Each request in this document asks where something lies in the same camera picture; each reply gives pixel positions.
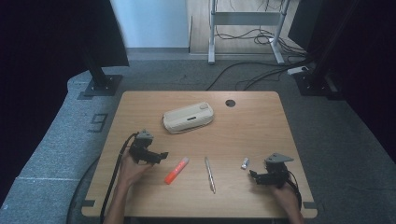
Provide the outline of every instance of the white case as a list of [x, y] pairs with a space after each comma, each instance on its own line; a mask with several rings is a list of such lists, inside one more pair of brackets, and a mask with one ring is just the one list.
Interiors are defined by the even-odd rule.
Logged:
[[205, 126], [213, 117], [212, 107], [207, 102], [201, 102], [165, 112], [163, 126], [169, 133], [183, 133]]

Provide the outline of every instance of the metal stand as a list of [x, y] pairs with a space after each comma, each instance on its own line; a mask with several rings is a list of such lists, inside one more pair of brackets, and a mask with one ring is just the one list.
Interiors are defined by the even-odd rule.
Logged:
[[281, 12], [217, 12], [216, 1], [211, 0], [210, 9], [210, 37], [209, 37], [209, 64], [215, 63], [215, 26], [216, 25], [265, 25], [276, 26], [274, 38], [270, 38], [271, 48], [275, 54], [276, 61], [279, 64], [285, 61], [277, 46], [277, 42], [282, 31], [283, 22], [285, 21], [289, 2], [286, 0]]
[[93, 96], [113, 96], [122, 80], [122, 75], [106, 76], [102, 68], [96, 63], [86, 45], [80, 45], [81, 58], [90, 70], [92, 80], [85, 91], [81, 92], [78, 99], [88, 100]]
[[325, 50], [318, 60], [318, 65], [311, 74], [298, 74], [294, 76], [301, 95], [309, 96], [327, 96], [333, 100], [342, 100], [340, 92], [332, 91], [329, 87], [329, 79], [326, 77], [330, 66], [332, 51], [343, 33], [352, 13], [355, 11], [360, 0], [353, 0], [341, 19], [340, 24], [332, 32], [331, 38], [326, 44]]

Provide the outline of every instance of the black cable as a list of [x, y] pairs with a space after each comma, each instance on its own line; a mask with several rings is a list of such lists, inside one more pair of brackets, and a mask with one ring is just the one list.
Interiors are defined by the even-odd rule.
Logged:
[[250, 31], [248, 31], [247, 33], [245, 33], [243, 35], [237, 35], [237, 36], [235, 36], [235, 35], [226, 35], [226, 34], [219, 34], [218, 27], [216, 26], [216, 33], [217, 33], [216, 36], [218, 36], [220, 39], [225, 39], [225, 40], [228, 40], [228, 39], [254, 39], [257, 36], [245, 37], [245, 35], [248, 35], [248, 34], [254, 32], [254, 31], [260, 31], [260, 29], [250, 30]]
[[287, 53], [296, 54], [296, 55], [300, 55], [300, 56], [306, 55], [305, 52], [301, 52], [301, 51], [304, 51], [304, 49], [299, 49], [299, 48], [289, 46], [288, 44], [286, 44], [285, 40], [282, 38], [278, 39], [278, 43], [279, 43], [280, 47]]
[[131, 140], [131, 138], [134, 136], [137, 136], [137, 135], [138, 135], [138, 133], [133, 133], [133, 134], [131, 134], [131, 136], [128, 137], [128, 139], [125, 141], [124, 145], [122, 146], [122, 148], [120, 150], [119, 156], [117, 157], [116, 166], [114, 167], [114, 171], [113, 171], [113, 176], [111, 176], [110, 184], [108, 185], [106, 197], [105, 197], [105, 200], [103, 201], [102, 209], [100, 212], [100, 222], [101, 223], [103, 223], [105, 221], [105, 210], [106, 210], [106, 206], [107, 206], [107, 201], [110, 196], [111, 190], [113, 189], [114, 181], [116, 180], [117, 172], [120, 167], [122, 154], [124, 153], [125, 148], [128, 146], [128, 143]]
[[299, 208], [301, 210], [301, 207], [303, 205], [303, 199], [301, 197], [300, 190], [298, 189], [297, 179], [296, 179], [296, 177], [294, 176], [294, 174], [292, 172], [289, 171], [289, 173], [293, 176], [295, 184], [289, 179], [287, 179], [286, 182], [288, 182], [288, 184], [291, 185], [291, 187], [293, 188], [294, 193], [295, 193], [295, 195], [297, 197], [298, 206], [299, 206]]
[[[245, 85], [245, 88], [244, 89], [242, 89], [242, 91], [246, 91], [251, 85], [253, 85], [254, 83], [256, 83], [256, 82], [258, 82], [258, 81], [261, 81], [261, 80], [266, 80], [266, 81], [279, 81], [280, 80], [280, 73], [282, 73], [283, 71], [285, 71], [285, 69], [275, 69], [275, 70], [272, 70], [272, 71], [270, 71], [270, 73], [269, 74], [267, 74], [267, 73], [262, 73], [262, 74], [260, 74], [260, 75], [258, 75], [258, 76], [256, 76], [256, 77], [254, 77], [254, 78], [252, 78], [252, 79], [250, 79], [250, 80], [245, 80], [245, 81], [239, 81], [239, 82], [237, 82], [236, 84], [235, 84], [235, 90], [237, 91], [237, 85], [239, 84], [239, 83], [241, 83], [241, 82], [247, 82], [247, 84]], [[271, 77], [271, 76], [273, 76], [273, 75], [276, 75], [276, 74], [279, 74], [278, 76], [277, 76], [277, 79], [266, 79], [267, 77]]]
[[257, 7], [257, 10], [256, 10], [256, 11], [259, 11], [259, 9], [260, 9], [260, 7], [261, 7], [262, 5], [264, 5], [264, 0], [262, 0], [262, 3]]
[[233, 11], [235, 11], [235, 8], [233, 8], [233, 3], [231, 2], [231, 0], [230, 0], [230, 6], [233, 9]]
[[282, 69], [278, 69], [278, 70], [270, 71], [270, 73], [269, 73], [269, 74], [265, 74], [264, 77], [261, 77], [261, 78], [259, 78], [259, 79], [257, 79], [257, 80], [253, 80], [250, 84], [247, 84], [246, 87], [244, 88], [244, 91], [246, 91], [248, 88], [250, 88], [251, 86], [253, 86], [253, 85], [256, 84], [257, 82], [259, 82], [259, 81], [265, 79], [266, 77], [269, 77], [269, 76], [271, 76], [271, 75], [275, 75], [275, 74], [278, 74], [278, 73], [285, 72], [285, 71], [287, 71], [287, 70], [289, 70], [289, 69], [291, 69], [291, 68], [293, 68], [293, 67], [298, 67], [298, 66], [302, 66], [302, 65], [307, 64], [307, 63], [311, 63], [312, 61], [313, 61], [313, 58], [309, 58], [309, 59], [305, 59], [305, 60], [303, 60], [303, 61], [301, 61], [301, 62], [298, 62], [298, 63], [294, 63], [294, 64], [292, 64], [292, 65], [289, 65], [288, 67], [285, 67], [285, 68], [282, 68]]
[[70, 200], [70, 204], [69, 204], [69, 209], [67, 210], [67, 217], [66, 217], [66, 224], [71, 223], [70, 222], [70, 217], [71, 217], [71, 211], [72, 211], [72, 206], [73, 206], [73, 201], [76, 199], [76, 195], [77, 192], [79, 190], [79, 188], [81, 187], [82, 184], [82, 180], [85, 178], [85, 176], [87, 175], [87, 173], [91, 170], [91, 168], [99, 161], [99, 157], [97, 157], [92, 163], [91, 165], [88, 167], [88, 169], [85, 171], [84, 175], [82, 176], [82, 178], [78, 181], [78, 184], [76, 186], [76, 189], [73, 193], [72, 199]]
[[[266, 30], [262, 30], [262, 27], [259, 27], [259, 31], [260, 33], [258, 35], [256, 35], [256, 37], [254, 38], [254, 43], [255, 44], [259, 44], [259, 45], [269, 45], [271, 44], [270, 38], [273, 37], [273, 35], [266, 31]], [[260, 38], [265, 38], [267, 41], [266, 42], [261, 42]]]
[[280, 1], [280, 4], [279, 4], [279, 6], [278, 7], [270, 7], [271, 9], [273, 9], [273, 10], [276, 10], [276, 9], [278, 9], [279, 8], [279, 11], [281, 11], [282, 10], [282, 7], [283, 7], [283, 3], [285, 2], [285, 0], [282, 0], [282, 1]]
[[268, 5], [270, 4], [270, 0], [267, 0], [267, 6], [265, 7], [265, 10], [264, 11], [267, 11], [267, 9], [268, 9]]
[[230, 69], [230, 68], [232, 68], [232, 67], [235, 67], [235, 66], [237, 66], [237, 65], [240, 65], [240, 64], [262, 64], [262, 65], [267, 65], [267, 66], [287, 66], [287, 65], [284, 65], [284, 64], [273, 64], [273, 63], [254, 63], [254, 62], [253, 62], [253, 63], [235, 63], [235, 64], [232, 64], [232, 65], [230, 65], [230, 66], [224, 68], [224, 69], [221, 71], [221, 73], [216, 77], [216, 79], [212, 82], [212, 84], [210, 84], [210, 86], [209, 86], [208, 88], [206, 88], [206, 91], [210, 90], [210, 88], [212, 88], [212, 86], [219, 80], [219, 78], [220, 78], [228, 69]]

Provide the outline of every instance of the small metal object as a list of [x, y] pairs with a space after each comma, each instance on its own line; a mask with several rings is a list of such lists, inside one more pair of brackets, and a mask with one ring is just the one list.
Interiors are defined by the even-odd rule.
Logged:
[[213, 193], [216, 193], [215, 182], [213, 181], [213, 175], [212, 175], [212, 171], [210, 170], [209, 159], [207, 157], [205, 157], [205, 164], [206, 164], [207, 172], [209, 173], [209, 181], [212, 186]]
[[244, 170], [246, 170], [247, 167], [248, 167], [248, 158], [245, 158], [245, 159], [244, 159], [244, 162], [242, 162], [241, 168], [244, 169]]

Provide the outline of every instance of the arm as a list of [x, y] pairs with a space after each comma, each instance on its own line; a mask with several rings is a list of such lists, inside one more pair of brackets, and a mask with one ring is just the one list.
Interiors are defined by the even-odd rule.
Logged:
[[285, 183], [280, 189], [274, 185], [268, 186], [268, 188], [274, 194], [277, 203], [285, 210], [290, 224], [304, 224], [304, 218], [293, 188], [288, 183]]
[[120, 163], [117, 185], [114, 188], [113, 198], [108, 207], [104, 224], [123, 223], [128, 190], [151, 167], [152, 164], [138, 165], [134, 162], [128, 150], [124, 151]]

